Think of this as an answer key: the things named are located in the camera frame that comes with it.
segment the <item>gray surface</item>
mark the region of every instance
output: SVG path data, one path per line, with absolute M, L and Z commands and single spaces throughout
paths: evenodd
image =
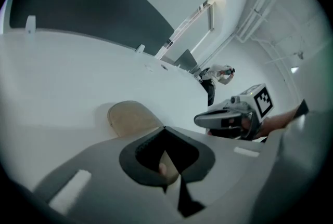
M 215 164 L 204 181 L 187 185 L 191 196 L 207 206 L 219 199 L 253 166 L 257 157 L 250 157 L 234 152 L 235 147 L 261 152 L 264 144 L 203 135 L 189 130 L 174 128 L 206 144 L 215 154 Z
M 155 55 L 174 32 L 147 0 L 13 0 L 10 26 L 24 28 L 36 15 L 37 28 L 77 32 Z
M 172 59 L 169 59 L 166 55 L 164 55 L 162 58 L 161 58 L 162 61 L 165 61 L 171 65 L 174 64 L 174 61 Z
M 87 148 L 49 174 L 34 194 L 48 202 L 83 169 L 92 177 L 68 217 L 83 223 L 126 224 L 173 223 L 183 219 L 162 188 L 137 184 L 120 166 L 121 150 L 144 135 L 120 137 Z
M 265 144 L 174 128 L 206 144 L 216 156 L 205 179 L 187 185 L 192 198 L 207 207 L 184 222 L 267 223 L 276 218 L 307 191 L 322 167 L 332 142 L 332 117 L 333 112 L 302 116 L 286 129 L 270 133 Z M 123 147 L 141 136 L 89 147 L 48 175 L 39 188 L 39 197 L 45 200 L 44 194 L 50 196 L 50 189 L 60 188 L 75 171 L 86 169 L 92 173 L 92 182 L 70 217 L 87 223 L 181 220 L 161 188 L 136 184 L 119 165 Z M 233 152 L 235 146 L 260 154 L 242 156 Z

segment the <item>person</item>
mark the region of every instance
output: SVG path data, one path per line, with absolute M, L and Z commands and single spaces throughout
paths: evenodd
M 218 83 L 227 85 L 234 77 L 235 69 L 231 66 L 221 66 L 214 64 L 212 67 L 205 69 L 201 75 L 201 85 L 208 94 L 208 106 L 213 105 L 215 98 L 215 90 Z

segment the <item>white ceiling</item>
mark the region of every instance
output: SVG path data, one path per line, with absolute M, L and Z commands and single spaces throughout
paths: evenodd
M 247 0 L 238 26 L 255 1 Z M 262 44 L 281 57 L 291 56 L 284 59 L 289 67 L 299 66 L 332 40 L 329 22 L 317 0 L 277 0 L 253 36 L 270 42 Z M 292 55 L 298 51 L 304 52 L 304 60 Z

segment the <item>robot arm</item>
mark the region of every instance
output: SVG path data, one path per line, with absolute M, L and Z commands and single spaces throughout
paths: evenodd
M 225 100 L 217 109 L 195 116 L 194 122 L 212 131 L 219 130 L 215 134 L 221 137 L 252 140 L 273 108 L 265 84 L 255 85 Z M 247 130 L 242 127 L 245 119 L 250 121 Z

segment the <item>hand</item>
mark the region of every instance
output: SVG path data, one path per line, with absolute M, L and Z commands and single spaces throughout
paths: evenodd
M 251 126 L 251 121 L 248 118 L 243 118 L 241 120 L 241 125 L 243 127 L 243 129 L 248 130 L 250 129 Z M 271 121 L 271 119 L 269 117 L 267 117 L 261 127 L 259 132 L 255 135 L 254 139 L 258 139 L 260 137 L 264 137 L 264 136 L 268 136 L 270 134 L 270 132 L 279 129 L 279 127 L 276 127 L 275 123 Z
M 167 176 L 167 166 L 164 163 L 160 163 L 158 166 L 158 172 L 162 176 Z

